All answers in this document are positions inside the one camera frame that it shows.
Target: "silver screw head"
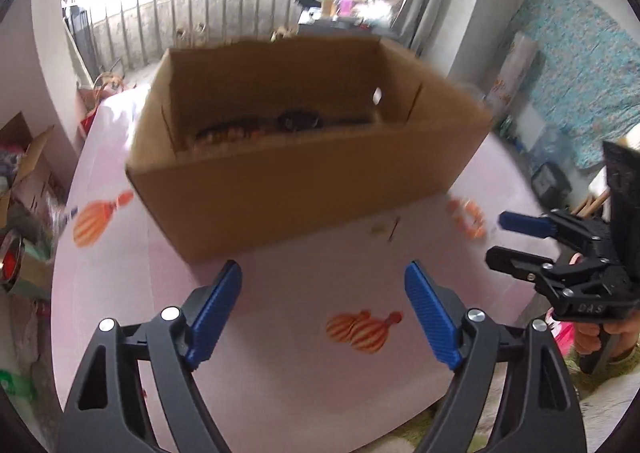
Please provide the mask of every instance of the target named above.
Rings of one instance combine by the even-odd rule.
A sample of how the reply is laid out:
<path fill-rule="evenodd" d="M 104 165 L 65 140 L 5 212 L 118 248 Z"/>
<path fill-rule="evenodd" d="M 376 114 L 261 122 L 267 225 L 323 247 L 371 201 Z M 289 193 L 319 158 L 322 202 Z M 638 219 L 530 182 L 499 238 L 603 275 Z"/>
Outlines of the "silver screw head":
<path fill-rule="evenodd" d="M 102 330 L 103 332 L 108 332 L 115 325 L 116 325 L 116 322 L 113 319 L 107 318 L 107 319 L 103 319 L 102 321 L 100 321 L 100 324 L 98 325 L 98 328 L 100 328 L 100 330 Z"/>
<path fill-rule="evenodd" d="M 534 319 L 531 322 L 531 326 L 533 327 L 533 330 L 537 330 L 538 332 L 546 331 L 546 323 L 542 321 L 542 319 Z"/>
<path fill-rule="evenodd" d="M 180 315 L 180 309 L 177 307 L 167 307 L 160 312 L 160 317 L 165 321 L 173 321 Z"/>
<path fill-rule="evenodd" d="M 469 312 L 466 313 L 466 315 L 469 319 L 471 319 L 471 321 L 475 321 L 476 323 L 484 321 L 484 318 L 486 318 L 486 314 L 477 308 L 472 308 Z"/>

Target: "open cardboard box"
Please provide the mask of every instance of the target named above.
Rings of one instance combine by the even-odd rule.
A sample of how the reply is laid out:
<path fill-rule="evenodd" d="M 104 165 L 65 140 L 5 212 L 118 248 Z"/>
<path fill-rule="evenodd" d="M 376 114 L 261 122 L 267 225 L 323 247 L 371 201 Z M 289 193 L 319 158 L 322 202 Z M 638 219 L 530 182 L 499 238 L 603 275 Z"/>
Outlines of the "open cardboard box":
<path fill-rule="evenodd" d="M 0 228 L 6 226 L 7 212 L 12 195 L 15 194 L 18 186 L 36 169 L 42 155 L 42 150 L 47 144 L 52 130 L 53 126 L 50 126 L 41 134 L 32 137 L 22 112 L 15 115 L 14 118 L 0 129 L 0 146 L 19 146 L 25 150 L 25 155 L 22 157 L 22 160 L 20 160 L 18 173 L 15 176 L 12 187 L 0 196 Z"/>
<path fill-rule="evenodd" d="M 293 109 L 376 121 L 190 151 L 204 128 Z M 489 127 L 471 98 L 386 40 L 297 37 L 170 50 L 126 171 L 178 253 L 194 262 L 445 192 Z"/>

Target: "pink bottle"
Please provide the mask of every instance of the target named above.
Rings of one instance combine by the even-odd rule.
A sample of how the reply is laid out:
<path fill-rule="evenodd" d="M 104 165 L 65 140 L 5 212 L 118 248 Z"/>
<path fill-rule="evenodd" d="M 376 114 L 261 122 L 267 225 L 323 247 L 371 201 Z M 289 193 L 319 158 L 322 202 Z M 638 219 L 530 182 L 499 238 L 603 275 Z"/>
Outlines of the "pink bottle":
<path fill-rule="evenodd" d="M 350 16 L 353 8 L 353 0 L 340 0 L 340 16 Z"/>

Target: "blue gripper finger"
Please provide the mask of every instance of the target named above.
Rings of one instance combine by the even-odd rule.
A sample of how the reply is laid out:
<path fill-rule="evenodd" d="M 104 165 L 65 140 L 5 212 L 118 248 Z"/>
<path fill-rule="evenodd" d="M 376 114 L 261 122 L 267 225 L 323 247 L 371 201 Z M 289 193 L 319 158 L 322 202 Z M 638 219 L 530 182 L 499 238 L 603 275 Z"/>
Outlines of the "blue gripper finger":
<path fill-rule="evenodd" d="M 404 271 L 404 291 L 436 359 L 455 370 L 462 363 L 458 327 L 447 314 L 427 275 L 412 262 Z"/>
<path fill-rule="evenodd" d="M 190 346 L 184 359 L 192 371 L 210 359 L 242 289 L 242 270 L 237 263 L 227 262 L 220 276 L 191 325 Z"/>
<path fill-rule="evenodd" d="M 498 218 L 498 223 L 505 231 L 540 239 L 555 237 L 557 232 L 556 225 L 546 216 L 527 216 L 503 211 Z"/>

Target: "pink tablecloth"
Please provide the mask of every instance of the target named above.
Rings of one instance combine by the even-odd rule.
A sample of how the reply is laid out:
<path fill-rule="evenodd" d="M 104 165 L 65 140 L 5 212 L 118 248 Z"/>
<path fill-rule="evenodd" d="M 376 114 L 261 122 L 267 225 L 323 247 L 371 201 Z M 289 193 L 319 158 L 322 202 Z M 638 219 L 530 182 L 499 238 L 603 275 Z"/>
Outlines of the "pink tablecloth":
<path fill-rule="evenodd" d="M 145 93 L 132 90 L 100 107 L 72 184 L 68 207 L 81 214 L 60 241 L 52 294 L 53 363 L 62 404 L 101 319 L 148 321 L 210 283 L 223 263 L 191 270 L 136 197 L 115 210 L 94 245 L 74 243 L 74 231 L 80 242 L 95 237 L 95 227 L 82 217 L 89 202 L 126 198 L 120 196 L 130 189 L 124 162 Z M 516 320 L 532 287 L 489 271 L 484 252 L 505 245 L 557 256 L 552 242 L 495 227 L 505 209 L 540 213 L 528 184 L 489 136 L 451 193 L 472 197 L 483 209 L 489 221 L 484 242 L 465 239 L 446 213 L 445 195 L 439 195 L 229 257 L 244 272 L 242 293 L 212 359 L 194 377 L 233 451 L 351 451 L 443 395 L 450 373 L 434 360 L 404 295 L 402 274 L 412 259 L 468 306 L 499 322 Z M 379 325 L 402 313 L 400 322 L 387 320 L 388 339 L 375 354 L 335 343 L 326 332 L 335 315 L 361 310 Z M 172 449 L 148 365 L 142 375 L 159 443 Z"/>

